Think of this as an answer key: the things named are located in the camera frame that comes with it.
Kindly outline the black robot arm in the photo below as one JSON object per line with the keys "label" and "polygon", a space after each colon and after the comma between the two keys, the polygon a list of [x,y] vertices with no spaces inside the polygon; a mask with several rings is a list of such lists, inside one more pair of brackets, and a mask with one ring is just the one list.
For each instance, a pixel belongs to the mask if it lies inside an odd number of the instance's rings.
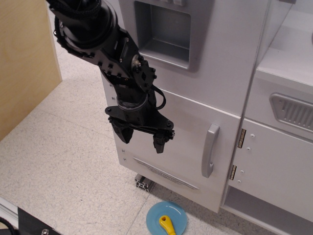
{"label": "black robot arm", "polygon": [[174,137],[173,123],[159,111],[155,69],[139,54],[129,33],[104,0],[51,0],[58,43],[68,53],[99,67],[113,86],[116,106],[106,108],[114,132],[129,143],[135,130],[153,135],[157,153]]}

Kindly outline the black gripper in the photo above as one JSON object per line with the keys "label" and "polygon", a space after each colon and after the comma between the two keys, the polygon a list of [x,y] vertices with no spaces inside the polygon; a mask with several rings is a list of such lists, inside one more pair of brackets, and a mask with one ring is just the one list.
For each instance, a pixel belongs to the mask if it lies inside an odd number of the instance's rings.
{"label": "black gripper", "polygon": [[160,154],[163,153],[166,142],[175,135],[173,122],[159,112],[165,103],[164,99],[157,107],[155,101],[147,99],[137,107],[110,106],[105,109],[105,113],[109,115],[114,132],[124,143],[130,142],[134,130],[152,134],[154,148]]}

